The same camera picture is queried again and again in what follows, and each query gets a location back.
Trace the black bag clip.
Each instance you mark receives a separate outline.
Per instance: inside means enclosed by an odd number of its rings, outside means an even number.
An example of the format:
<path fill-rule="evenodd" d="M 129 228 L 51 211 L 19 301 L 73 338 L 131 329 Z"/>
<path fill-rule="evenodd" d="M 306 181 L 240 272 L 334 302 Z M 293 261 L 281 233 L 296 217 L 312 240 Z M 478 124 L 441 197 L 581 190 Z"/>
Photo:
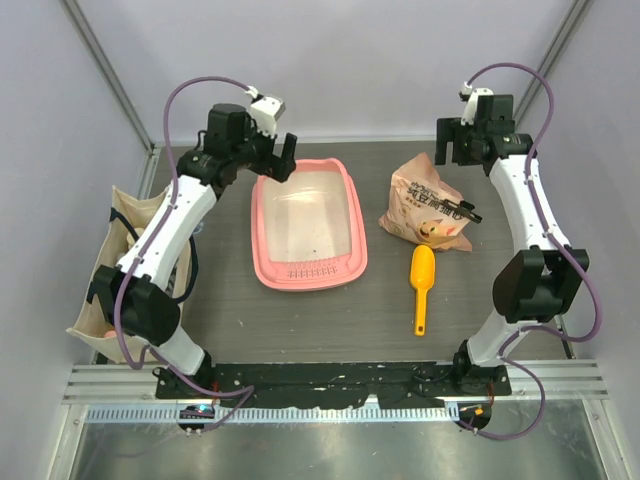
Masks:
<path fill-rule="evenodd" d="M 449 199 L 442 199 L 439 203 L 444 208 L 444 212 L 452 215 L 455 219 L 465 218 L 476 224 L 480 224 L 483 220 L 483 218 L 474 211 L 475 206 L 465 200 L 455 203 Z"/>

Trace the pink cat litter bag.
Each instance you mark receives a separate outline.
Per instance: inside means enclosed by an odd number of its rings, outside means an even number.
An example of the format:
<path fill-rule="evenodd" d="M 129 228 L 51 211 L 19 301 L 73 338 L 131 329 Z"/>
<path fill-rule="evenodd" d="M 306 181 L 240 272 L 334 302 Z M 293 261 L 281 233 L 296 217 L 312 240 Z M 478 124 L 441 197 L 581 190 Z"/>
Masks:
<path fill-rule="evenodd" d="M 454 211 L 462 195 L 444 181 L 429 156 L 420 153 L 391 176 L 389 202 L 379 225 L 388 233 L 433 250 L 470 252 L 463 233 L 470 220 Z"/>

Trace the yellow plastic scoop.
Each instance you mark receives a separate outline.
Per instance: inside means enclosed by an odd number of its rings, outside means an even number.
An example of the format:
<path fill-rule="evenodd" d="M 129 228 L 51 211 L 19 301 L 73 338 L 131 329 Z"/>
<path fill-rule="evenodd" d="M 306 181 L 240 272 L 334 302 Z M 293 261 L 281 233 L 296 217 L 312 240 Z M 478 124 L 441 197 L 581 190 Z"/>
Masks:
<path fill-rule="evenodd" d="M 435 283 L 435 255 L 426 245 L 413 252 L 409 282 L 415 290 L 414 334 L 424 336 L 427 325 L 428 294 Z"/>

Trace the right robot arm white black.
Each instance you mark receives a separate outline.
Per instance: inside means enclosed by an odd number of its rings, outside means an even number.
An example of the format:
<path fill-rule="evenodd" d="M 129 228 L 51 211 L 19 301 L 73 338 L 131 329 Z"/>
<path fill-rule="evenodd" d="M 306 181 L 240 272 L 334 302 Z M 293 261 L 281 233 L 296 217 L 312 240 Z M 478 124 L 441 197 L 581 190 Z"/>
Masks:
<path fill-rule="evenodd" d="M 460 345 L 444 380 L 447 391 L 464 396 L 508 395 L 504 356 L 569 310 L 589 257 L 571 247 L 546 197 L 531 194 L 540 185 L 536 148 L 530 135 L 515 130 L 512 96 L 465 86 L 460 97 L 463 114 L 437 121 L 435 162 L 483 168 L 502 202 L 514 255 L 494 280 L 492 312 Z"/>

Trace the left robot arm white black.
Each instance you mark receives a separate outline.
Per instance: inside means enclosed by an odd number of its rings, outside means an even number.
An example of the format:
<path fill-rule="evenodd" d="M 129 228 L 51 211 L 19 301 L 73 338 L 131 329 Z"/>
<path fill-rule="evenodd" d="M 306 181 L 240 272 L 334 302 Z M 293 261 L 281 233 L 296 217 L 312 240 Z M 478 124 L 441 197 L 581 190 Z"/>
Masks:
<path fill-rule="evenodd" d="M 297 138 L 285 137 L 275 154 L 276 125 L 285 110 L 282 100 L 260 95 L 248 107 L 219 103 L 208 114 L 196 147 L 178 161 L 175 177 L 156 214 L 131 249 L 114 266 L 101 265 L 91 282 L 118 342 L 141 340 L 178 376 L 190 398 L 205 397 L 214 383 L 210 355 L 181 325 L 180 299 L 166 287 L 193 232 L 237 178 L 250 170 L 280 183 L 296 168 Z"/>

